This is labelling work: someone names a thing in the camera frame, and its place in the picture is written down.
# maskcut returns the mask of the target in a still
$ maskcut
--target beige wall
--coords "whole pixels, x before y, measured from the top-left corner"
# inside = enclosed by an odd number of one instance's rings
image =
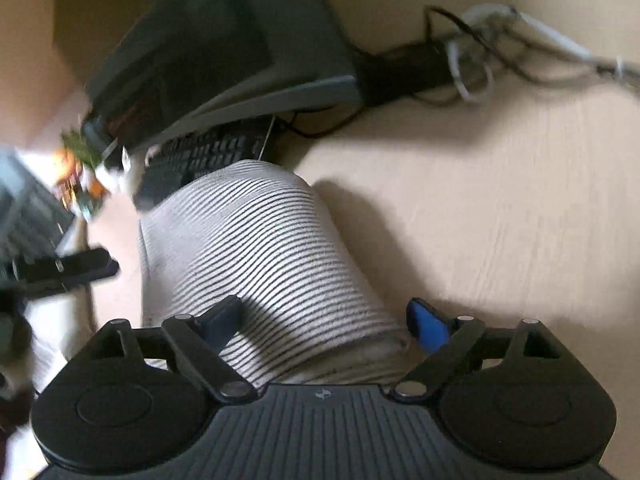
[[[52,187],[58,174],[51,153],[60,147],[60,132],[79,128],[81,117],[87,113],[89,106],[89,99],[84,91],[77,88],[62,102],[27,149],[18,150],[22,162],[45,186]]]
[[[54,0],[0,0],[0,142],[27,146],[76,86],[53,44]]]
[[[56,0],[54,38],[79,81],[86,82],[154,0]]]

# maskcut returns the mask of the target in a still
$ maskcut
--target black cable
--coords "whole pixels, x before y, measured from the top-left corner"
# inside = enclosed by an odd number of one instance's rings
[[[566,52],[564,50],[554,48],[552,46],[541,43],[539,41],[532,40],[531,38],[528,38],[527,36],[524,36],[519,32],[515,32],[510,28],[505,28],[502,31],[502,33],[508,38],[510,38],[511,40],[517,41],[525,45],[527,48],[531,50],[543,52],[544,54],[553,56],[562,61],[592,64],[596,72],[600,75],[607,74],[611,76],[616,76],[617,74],[618,67],[615,63],[611,62],[610,60],[595,58],[593,59],[592,62],[589,62],[588,60],[584,60],[580,57],[574,56],[574,54],[571,54],[570,52]],[[623,73],[622,73],[621,81],[625,82],[626,84],[634,88],[636,91],[640,90],[640,71],[634,70],[627,66],[627,67],[624,67],[622,72]]]
[[[334,126],[331,126],[330,128],[327,128],[325,130],[321,130],[320,132],[316,132],[316,133],[308,133],[308,132],[304,132],[300,129],[298,129],[297,127],[295,127],[293,125],[294,121],[296,120],[298,113],[294,113],[293,118],[290,121],[285,121],[283,118],[278,117],[278,122],[284,126],[287,130],[291,130],[292,132],[294,132],[295,134],[299,135],[300,137],[304,137],[305,139],[321,139],[322,137],[326,137],[328,135],[331,135],[332,133],[336,132],[337,130],[339,130],[340,128],[345,127],[347,124],[351,124],[353,123],[354,120],[356,120],[358,117],[360,117],[365,111],[367,110],[366,106],[363,106],[361,108],[359,108],[358,110],[356,110],[353,114],[351,114],[350,116],[344,118],[343,120],[339,121],[338,123],[334,124]]]
[[[453,22],[462,32],[471,36],[476,43],[480,44],[487,53],[491,54],[498,61],[502,63],[507,69],[513,72],[515,75],[519,76],[524,81],[531,83],[536,86],[543,86],[546,88],[573,88],[575,86],[584,85],[585,83],[590,82],[594,75],[601,75],[606,72],[611,72],[611,70],[606,70],[603,67],[595,67],[594,71],[589,71],[588,73],[581,74],[579,76],[571,77],[571,78],[562,78],[562,79],[542,79],[537,76],[534,76],[521,68],[517,63],[514,63],[511,59],[505,56],[495,45],[489,43],[481,34],[476,32],[468,23],[465,23],[461,18],[449,12],[442,7],[437,6],[427,6],[424,9],[424,12],[430,14],[432,12],[436,14],[440,14],[444,16],[449,21]]]
[[[331,110],[332,108],[335,108],[336,105],[331,105],[331,106],[323,106],[321,108],[300,108],[299,110],[296,110],[295,113],[297,114],[317,114],[318,112],[326,112],[327,110]]]
[[[493,40],[494,44],[497,44],[499,40],[500,40],[500,33],[495,32],[494,40]],[[516,54],[516,56],[514,56],[513,61],[516,63],[522,62],[529,55],[531,50],[532,49],[530,49],[528,46],[525,46],[519,53]],[[499,68],[498,70],[495,70],[493,72],[494,81],[498,81],[498,79],[500,79],[502,76],[504,76],[508,72],[509,72],[509,69],[504,66],[502,68]],[[487,83],[488,83],[488,80],[486,78],[486,73],[482,71],[482,75],[479,78],[474,79],[470,83],[465,83],[465,86],[469,91],[476,92],[478,90],[481,90],[482,88],[485,88]],[[436,98],[425,97],[420,94],[412,94],[410,97],[415,101],[418,101],[420,103],[423,103],[425,105],[429,105],[435,108],[448,108],[453,105],[461,104],[464,102],[462,95],[460,95],[460,92],[458,92],[457,90],[455,91],[455,94],[453,94],[449,98],[436,99]]]
[[[433,20],[430,12],[424,12],[422,16],[424,18],[424,41],[429,43],[433,41]]]

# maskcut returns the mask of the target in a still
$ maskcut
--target white cloth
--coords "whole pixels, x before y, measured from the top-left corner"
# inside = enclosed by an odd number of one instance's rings
[[[229,294],[246,309],[221,356],[256,386],[392,383],[410,341],[356,267],[313,190],[244,160],[140,221],[143,324],[202,314]]]

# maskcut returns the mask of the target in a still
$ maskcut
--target black plastic mount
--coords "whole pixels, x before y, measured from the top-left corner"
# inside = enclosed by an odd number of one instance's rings
[[[611,398],[537,319],[487,328],[473,316],[446,319],[414,298],[409,325],[420,341],[438,325],[450,339],[401,381],[423,384],[424,403],[470,452],[508,468],[551,470],[598,461],[616,426]]]
[[[11,293],[20,300],[36,300],[115,276],[120,266],[105,248],[98,247],[69,256],[37,260],[20,257],[0,270],[0,292]],[[15,308],[2,302],[0,310]]]
[[[52,463],[42,478],[611,478],[598,462],[613,403],[539,320],[487,328],[417,298],[407,312],[429,355],[387,394],[272,384],[259,395],[218,356],[242,326],[233,296],[160,328],[111,321],[34,406]]]
[[[34,406],[31,425],[47,459],[71,470],[126,472],[184,450],[220,406],[257,397],[218,357],[241,324],[235,297],[160,328],[107,323]],[[165,359],[174,373],[145,358]]]

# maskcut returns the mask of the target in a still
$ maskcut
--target cable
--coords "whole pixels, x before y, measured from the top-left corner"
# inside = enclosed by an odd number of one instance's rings
[[[453,76],[453,84],[460,93],[460,96],[469,103],[481,103],[494,89],[494,73],[491,67],[483,61],[482,68],[486,77],[486,86],[481,92],[471,94],[467,90],[462,76],[460,75],[460,52],[458,50],[458,44],[455,41],[449,41],[447,43],[447,59],[449,60],[449,70]]]
[[[526,48],[526,47],[523,48],[519,53],[516,54],[516,56],[514,56],[513,58],[514,62],[523,61],[526,57],[528,57],[528,55],[530,54],[530,51],[531,51],[530,48]],[[500,79],[502,76],[504,76],[508,72],[509,72],[509,69],[507,69],[506,67],[501,67],[498,70],[493,70],[492,74],[493,74],[494,81],[498,81],[498,79]],[[466,85],[466,88],[472,92],[485,88],[487,85],[486,73],[483,71],[482,77],[475,78],[470,83],[467,83],[465,85]],[[451,97],[443,98],[443,99],[431,99],[428,97],[424,97],[420,94],[412,94],[411,98],[413,98],[418,102],[421,102],[436,108],[447,108],[464,101],[464,99],[462,98],[462,95],[460,95],[460,93],[457,91]]]
[[[577,57],[572,53],[532,40],[531,38],[515,32],[510,28],[505,28],[503,30],[503,34],[508,38],[525,45],[531,50],[543,52],[549,56],[556,57],[566,62],[584,62],[582,58]],[[602,74],[611,75],[616,81],[624,83],[636,91],[640,90],[640,71],[633,69],[628,64],[622,62],[622,58],[617,57],[615,61],[610,61],[591,57],[589,63],[592,66],[597,67]]]
[[[296,110],[295,113],[297,113],[297,114],[317,114],[318,112],[325,112],[327,110],[331,110],[332,108],[335,108],[335,105],[323,106],[321,108],[300,108],[299,110]]]
[[[534,76],[521,68],[517,63],[511,61],[507,56],[505,56],[496,46],[490,44],[481,34],[476,32],[469,24],[465,23],[461,18],[449,12],[442,7],[437,6],[427,6],[425,7],[425,12],[427,13],[436,13],[444,16],[451,22],[453,22],[462,32],[471,36],[476,43],[480,44],[486,52],[495,57],[498,61],[500,61],[505,67],[511,70],[515,75],[519,76],[524,81],[527,81],[536,86],[542,86],[546,88],[557,88],[557,89],[565,89],[572,88],[575,86],[581,86],[587,83],[590,79],[593,78],[593,75],[598,74],[598,70],[596,73],[593,71],[589,71],[588,73],[581,74],[579,76],[571,77],[571,78],[561,78],[561,79],[542,79],[537,76]]]
[[[341,120],[338,123],[334,124],[334,126],[331,126],[330,128],[327,128],[325,130],[321,130],[320,132],[316,132],[316,133],[313,133],[313,134],[310,134],[308,132],[304,132],[302,130],[299,130],[297,127],[295,127],[293,125],[294,121],[296,120],[296,118],[298,116],[297,112],[294,113],[293,118],[290,121],[285,121],[283,118],[280,118],[280,117],[278,117],[277,119],[278,119],[278,122],[282,126],[284,126],[287,130],[291,130],[292,132],[294,132],[295,134],[299,135],[300,137],[304,137],[305,139],[321,139],[322,137],[326,137],[328,135],[331,135],[332,133],[336,132],[340,128],[343,128],[347,124],[353,123],[353,121],[356,120],[358,117],[360,117],[366,110],[367,110],[367,107],[363,106],[363,107],[359,108],[358,110],[356,110],[353,114],[347,116],[343,120]]]
[[[546,23],[537,20],[536,18],[529,16],[524,12],[520,12],[513,6],[499,5],[499,4],[480,4],[467,9],[462,13],[460,18],[465,23],[468,23],[471,27],[478,25],[479,23],[486,22],[489,18],[494,16],[500,16],[507,19],[519,19],[524,23],[527,23],[529,27],[535,29],[540,34],[545,36],[548,40],[551,40],[558,47],[562,48],[565,52],[570,52],[574,56],[579,57],[584,61],[593,59],[589,49],[581,44],[576,43],[571,38],[568,38],[564,34],[561,34],[552,27],[549,27]]]

